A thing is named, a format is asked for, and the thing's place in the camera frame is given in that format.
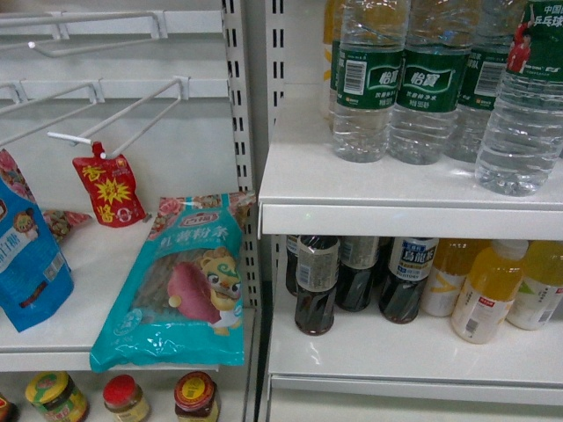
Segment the green label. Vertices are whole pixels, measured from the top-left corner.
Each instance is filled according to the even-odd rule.
[[[563,1],[531,1],[516,28],[507,72],[563,82]]]
[[[338,97],[341,106],[380,110],[395,104],[401,52],[340,50]]]
[[[340,40],[333,41],[333,56],[331,61],[331,90],[338,88],[338,60],[340,57]]]
[[[405,69],[397,104],[431,113],[455,110],[467,57],[405,50]]]
[[[507,55],[473,49],[465,68],[459,104],[480,110],[493,110],[496,89],[506,66]]]

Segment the blue snack bag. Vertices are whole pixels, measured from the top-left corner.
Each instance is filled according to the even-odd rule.
[[[51,317],[74,283],[18,165],[0,150],[0,307],[16,330]]]
[[[162,198],[90,353],[94,372],[133,363],[242,365],[238,254],[254,193]]]

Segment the white bottle label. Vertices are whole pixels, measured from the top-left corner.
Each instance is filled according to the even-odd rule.
[[[465,275],[452,275],[432,267],[422,293],[420,308],[434,317],[450,315],[465,281]]]
[[[549,321],[562,298],[563,287],[524,277],[507,320],[525,330],[537,330]]]
[[[466,281],[451,315],[452,325],[461,338],[472,343],[486,343],[498,331],[513,302],[489,299]]]

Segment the hanging snack bag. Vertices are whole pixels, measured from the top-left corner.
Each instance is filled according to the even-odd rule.
[[[102,158],[101,142],[91,146],[94,156],[72,160],[82,180],[98,222],[109,227],[126,227],[145,217],[141,202],[135,195],[135,176],[123,155]]]
[[[70,269],[18,165],[0,151],[0,307],[18,331],[51,317],[69,297]]]
[[[238,254],[254,193],[162,198],[90,354],[91,369],[242,365]]]

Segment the red snack packet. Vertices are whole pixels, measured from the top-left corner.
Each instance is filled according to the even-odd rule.
[[[123,155],[113,159],[101,157],[101,142],[91,146],[94,157],[72,160],[88,194],[98,222],[109,227],[126,227],[145,217],[141,202],[135,195],[133,171]]]

